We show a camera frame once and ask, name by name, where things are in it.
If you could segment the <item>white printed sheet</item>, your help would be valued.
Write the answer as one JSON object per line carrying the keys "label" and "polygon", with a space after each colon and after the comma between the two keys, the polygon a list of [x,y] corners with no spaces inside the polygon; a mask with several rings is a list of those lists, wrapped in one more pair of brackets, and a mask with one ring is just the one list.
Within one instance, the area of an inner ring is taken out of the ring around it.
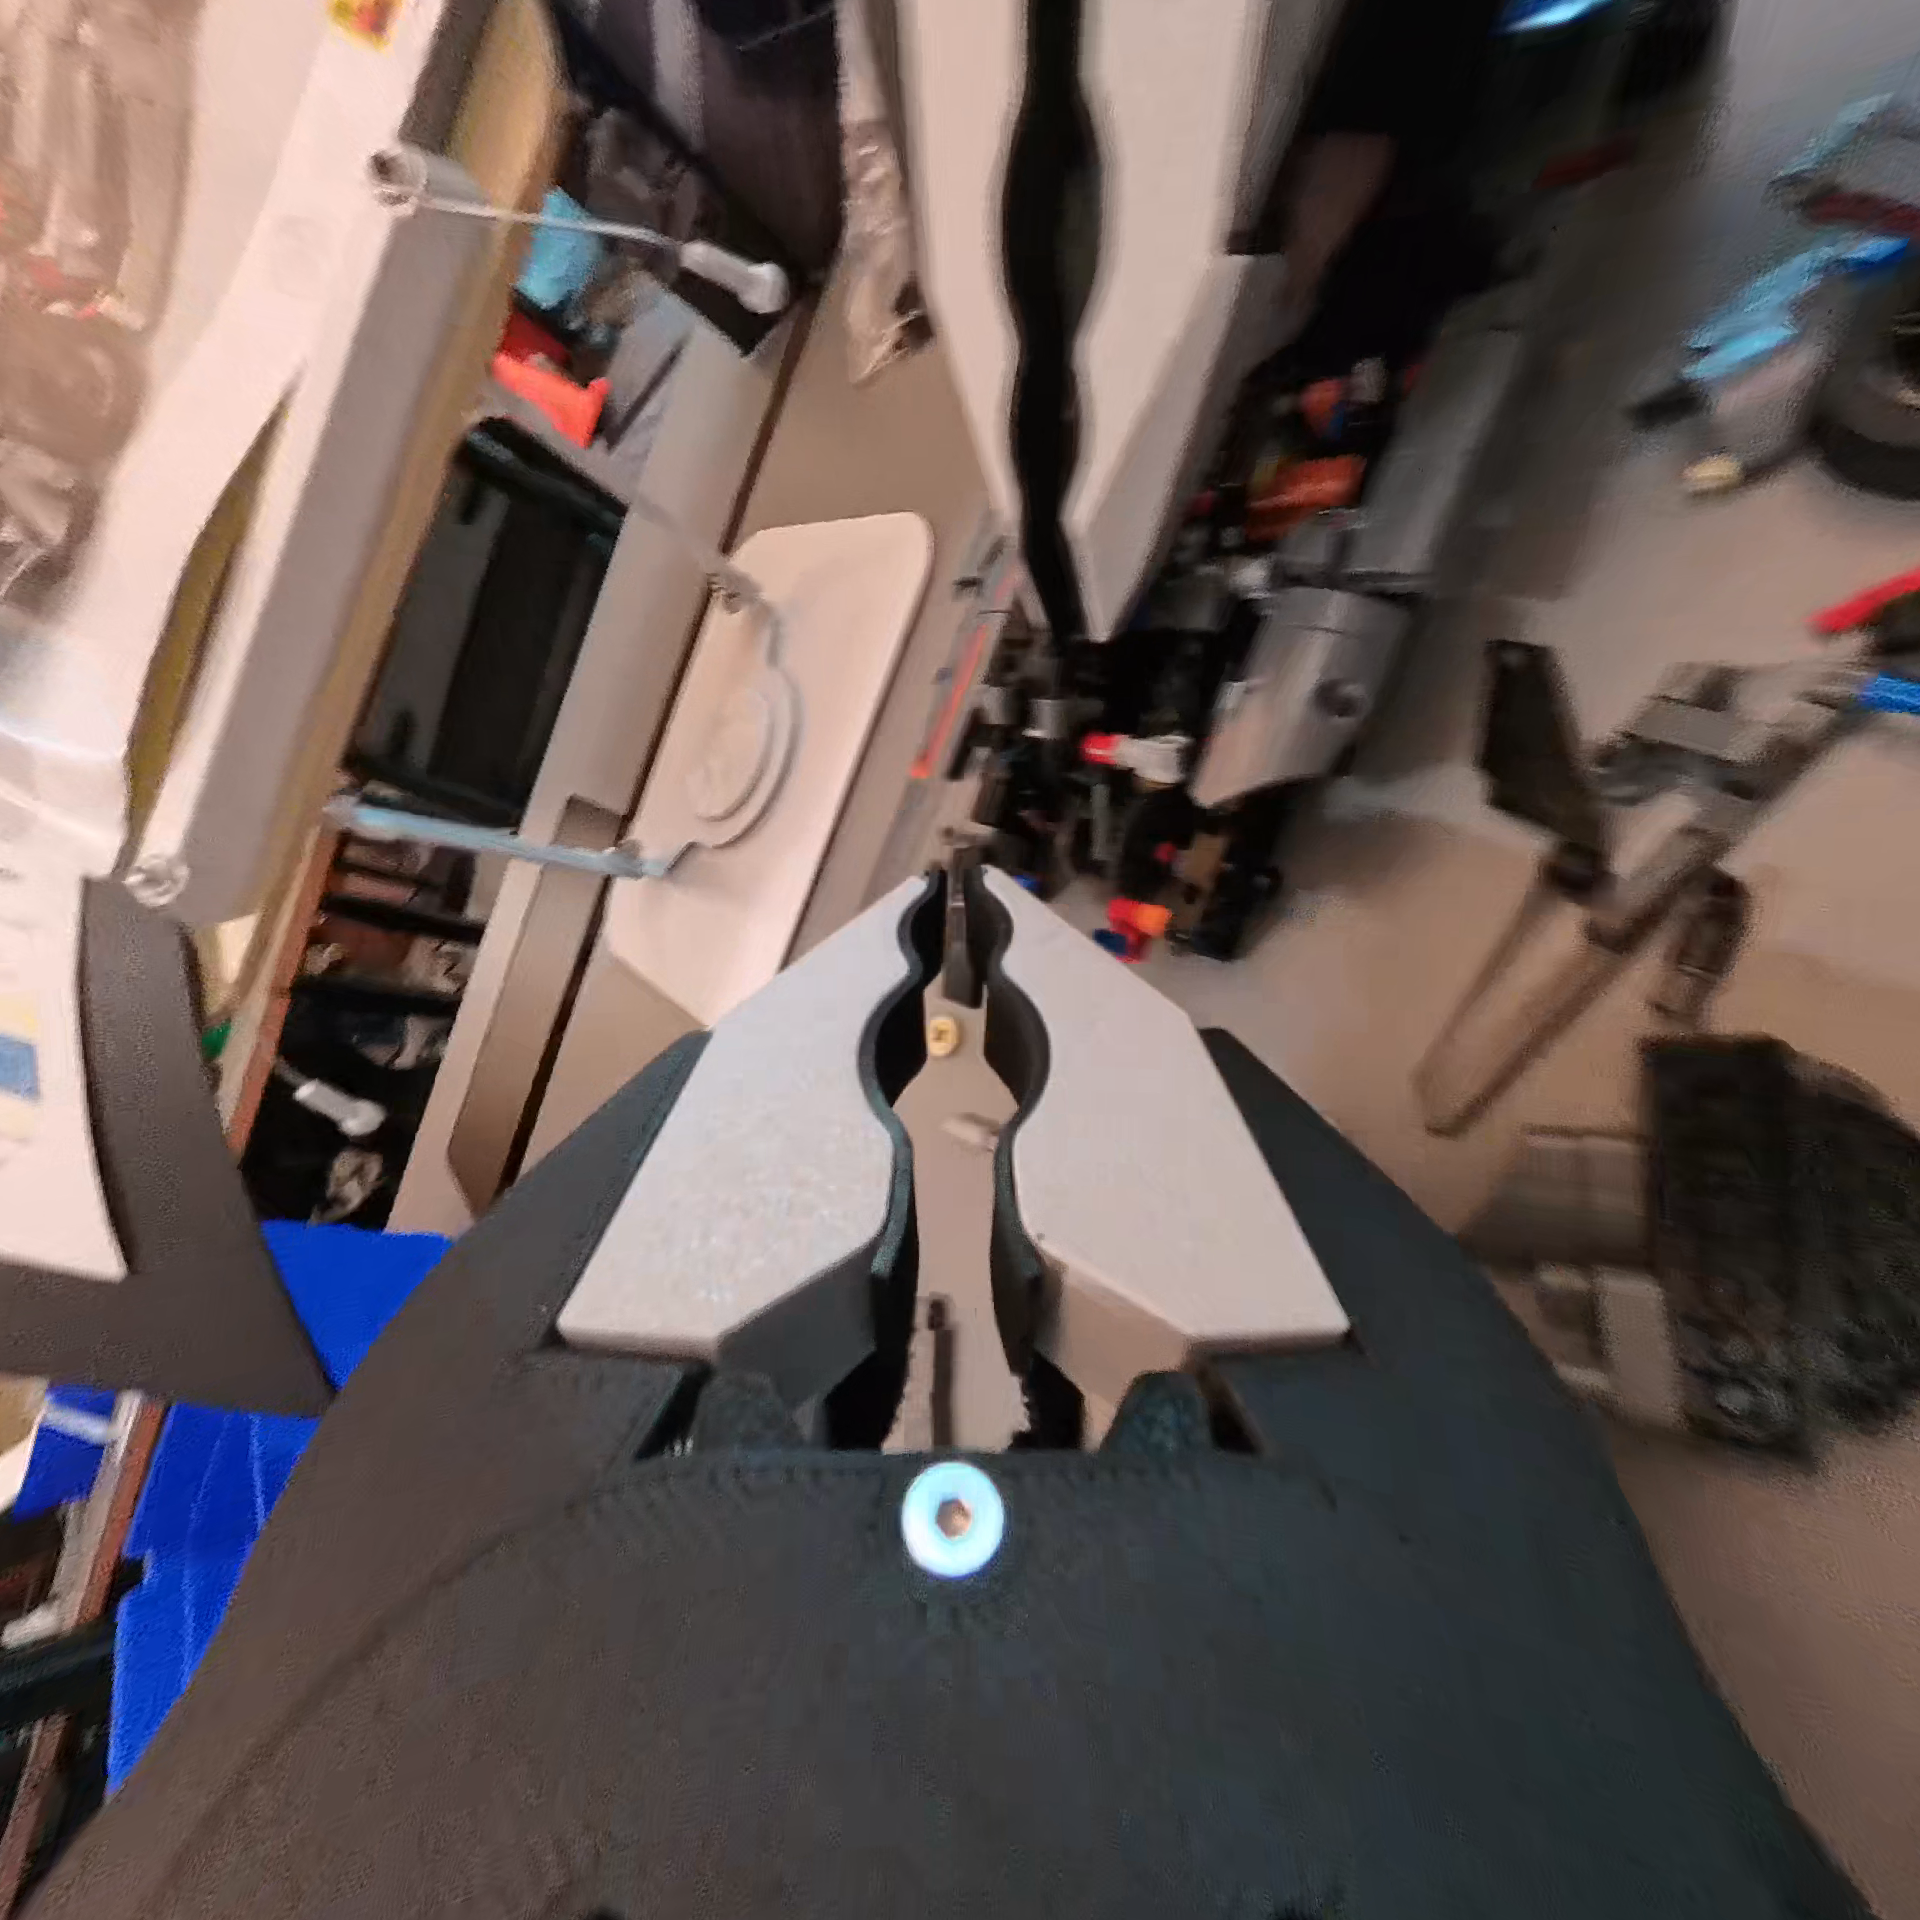
{"label": "white printed sheet", "polygon": [[2,3],[2,708],[130,706],[445,12]]}

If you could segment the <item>orange plastic part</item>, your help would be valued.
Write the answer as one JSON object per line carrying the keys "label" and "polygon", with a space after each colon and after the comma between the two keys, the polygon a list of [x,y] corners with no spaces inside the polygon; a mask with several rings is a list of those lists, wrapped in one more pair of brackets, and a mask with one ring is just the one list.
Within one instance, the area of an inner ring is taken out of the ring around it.
{"label": "orange plastic part", "polygon": [[567,444],[589,450],[607,403],[607,377],[573,380],[545,359],[493,354],[493,380],[525,402]]}

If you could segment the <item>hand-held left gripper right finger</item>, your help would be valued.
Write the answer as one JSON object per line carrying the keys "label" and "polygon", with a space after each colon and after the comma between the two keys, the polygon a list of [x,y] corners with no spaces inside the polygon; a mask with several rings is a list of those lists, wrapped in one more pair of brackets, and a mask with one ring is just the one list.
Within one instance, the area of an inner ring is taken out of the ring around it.
{"label": "hand-held left gripper right finger", "polygon": [[1351,1316],[1196,1026],[1000,872],[975,872],[995,1144],[992,1302],[1019,1380],[1117,1407],[1138,1375],[1345,1346]]}

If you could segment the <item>white paper sheet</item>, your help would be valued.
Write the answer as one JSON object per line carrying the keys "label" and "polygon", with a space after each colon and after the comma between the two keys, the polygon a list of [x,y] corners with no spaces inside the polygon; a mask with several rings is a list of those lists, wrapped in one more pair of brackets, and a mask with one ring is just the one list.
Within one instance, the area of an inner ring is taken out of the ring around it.
{"label": "white paper sheet", "polygon": [[2,857],[2,1263],[119,1285],[79,1035],[79,906],[78,874]]}

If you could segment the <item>lego car chassis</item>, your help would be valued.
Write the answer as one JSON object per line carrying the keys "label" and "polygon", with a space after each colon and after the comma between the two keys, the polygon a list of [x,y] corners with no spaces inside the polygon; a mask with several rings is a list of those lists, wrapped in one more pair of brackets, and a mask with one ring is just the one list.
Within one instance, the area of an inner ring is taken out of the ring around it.
{"label": "lego car chassis", "polygon": [[1254,374],[1135,613],[1074,661],[1011,613],[914,772],[925,855],[1040,899],[1085,883],[1122,962],[1245,953],[1283,845],[1374,729],[1526,359],[1499,302],[1411,363]]}

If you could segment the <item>blue plastic bin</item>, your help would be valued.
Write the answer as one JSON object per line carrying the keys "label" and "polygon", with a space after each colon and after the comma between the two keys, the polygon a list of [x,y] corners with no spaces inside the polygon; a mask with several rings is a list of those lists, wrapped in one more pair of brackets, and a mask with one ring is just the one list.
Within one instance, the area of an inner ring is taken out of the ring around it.
{"label": "blue plastic bin", "polygon": [[449,1247],[431,1232],[239,1219],[207,1261],[174,1246],[121,1285],[2,1271],[2,1306],[27,1309],[2,1360],[55,1374],[21,1462],[2,1462],[6,1625],[52,1602],[64,1530],[105,1469],[105,1427],[64,1421],[103,1421],[121,1394],[166,1401],[121,1548],[130,1589],[43,1667],[72,1682],[83,1723],[103,1715],[105,1790],[200,1667],[331,1395]]}

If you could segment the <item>black lego wheel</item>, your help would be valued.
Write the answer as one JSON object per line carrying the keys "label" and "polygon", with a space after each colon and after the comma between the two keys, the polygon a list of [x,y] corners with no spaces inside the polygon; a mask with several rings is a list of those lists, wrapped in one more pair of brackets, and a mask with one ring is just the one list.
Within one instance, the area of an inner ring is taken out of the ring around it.
{"label": "black lego wheel", "polygon": [[1810,450],[1837,480],[1916,500],[1916,267],[1863,295],[1810,408]]}

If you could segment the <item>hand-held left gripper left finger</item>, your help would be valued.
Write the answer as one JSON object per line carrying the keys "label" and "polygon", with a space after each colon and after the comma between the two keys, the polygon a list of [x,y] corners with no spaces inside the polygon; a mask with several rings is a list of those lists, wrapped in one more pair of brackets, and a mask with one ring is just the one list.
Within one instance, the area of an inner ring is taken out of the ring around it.
{"label": "hand-held left gripper left finger", "polygon": [[761,1375],[824,1401],[914,1286],[939,880],[914,877],[721,1019],[560,1309],[585,1355]]}

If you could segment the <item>black lego fender assembly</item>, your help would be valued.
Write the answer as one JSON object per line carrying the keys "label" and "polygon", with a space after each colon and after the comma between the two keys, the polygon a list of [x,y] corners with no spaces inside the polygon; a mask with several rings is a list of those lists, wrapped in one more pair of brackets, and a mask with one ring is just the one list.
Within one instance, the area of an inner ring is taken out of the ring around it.
{"label": "black lego fender assembly", "polygon": [[1620,1423],[1810,1458],[1916,1413],[1916,1133],[1781,1042],[1646,1042],[1634,1126],[1526,1130],[1458,1246]]}

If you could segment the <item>small red lego axle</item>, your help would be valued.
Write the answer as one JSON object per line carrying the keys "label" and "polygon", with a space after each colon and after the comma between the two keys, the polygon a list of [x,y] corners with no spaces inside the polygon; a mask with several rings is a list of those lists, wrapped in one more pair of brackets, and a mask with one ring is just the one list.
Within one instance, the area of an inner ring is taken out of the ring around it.
{"label": "small red lego axle", "polygon": [[1868,590],[1841,600],[1807,617],[1807,632],[1820,639],[1868,632],[1892,605],[1916,596],[1916,567],[1893,572]]}

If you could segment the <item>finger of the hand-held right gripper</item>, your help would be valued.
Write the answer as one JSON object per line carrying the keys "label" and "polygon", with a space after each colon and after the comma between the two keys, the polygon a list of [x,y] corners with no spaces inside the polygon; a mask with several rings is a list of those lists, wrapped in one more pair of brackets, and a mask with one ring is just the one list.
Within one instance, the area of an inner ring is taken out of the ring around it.
{"label": "finger of the hand-held right gripper", "polygon": [[1289,112],[1293,3],[1090,3],[1095,269],[1072,334],[1063,535],[1109,639],[1161,547],[1247,263],[1230,249],[1266,106]]}
{"label": "finger of the hand-held right gripper", "polygon": [[1021,329],[1006,267],[1006,186],[1026,83],[1025,3],[899,3],[919,279],[990,504],[1013,540],[1045,635],[1069,586],[1019,463]]}

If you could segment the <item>person's right hand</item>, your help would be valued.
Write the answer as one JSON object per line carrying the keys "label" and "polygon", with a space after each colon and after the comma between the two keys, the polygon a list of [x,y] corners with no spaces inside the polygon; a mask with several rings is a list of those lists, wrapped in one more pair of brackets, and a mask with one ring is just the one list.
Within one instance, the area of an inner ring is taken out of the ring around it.
{"label": "person's right hand", "polygon": [[1299,325],[1289,354],[1308,371],[1342,368],[1384,334],[1398,157],[1393,133],[1321,133],[1293,171],[1283,252]]}

